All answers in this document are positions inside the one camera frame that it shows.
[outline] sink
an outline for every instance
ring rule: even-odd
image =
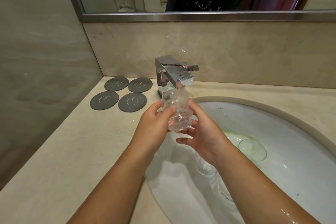
[[[336,158],[292,123],[261,109],[228,102],[199,105],[234,145],[253,139],[267,151],[260,169],[322,224],[336,219]],[[171,132],[146,171],[154,198],[173,224],[244,223],[216,192],[216,176],[201,175],[195,151]]]

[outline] hand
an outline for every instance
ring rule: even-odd
[[[141,116],[130,143],[136,151],[154,155],[169,132],[168,121],[175,113],[176,107],[157,112],[161,105],[161,101],[152,104]]]
[[[216,164],[216,156],[221,154],[225,143],[229,142],[223,131],[209,115],[192,99],[189,99],[188,106],[194,112],[198,121],[192,120],[192,128],[178,133],[187,134],[192,138],[177,138],[176,142],[192,147],[208,163]]]

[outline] faucet spout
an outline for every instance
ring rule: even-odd
[[[168,90],[179,89],[194,83],[190,71],[199,71],[198,65],[179,63],[172,55],[155,59],[157,87],[160,98]]]

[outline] right hand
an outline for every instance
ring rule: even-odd
[[[216,164],[218,154],[221,154],[225,144],[229,142],[224,132],[209,115],[192,99],[188,102],[198,121],[192,120],[192,127],[178,133],[187,134],[192,138],[177,138],[176,142],[192,147],[206,162]]]

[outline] faucet handle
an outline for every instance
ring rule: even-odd
[[[188,65],[187,62],[182,62],[181,66],[183,66],[185,69],[187,69],[188,72],[195,72],[195,71],[199,71],[200,70],[199,67],[198,67],[198,65],[191,65],[190,66],[190,65]]]

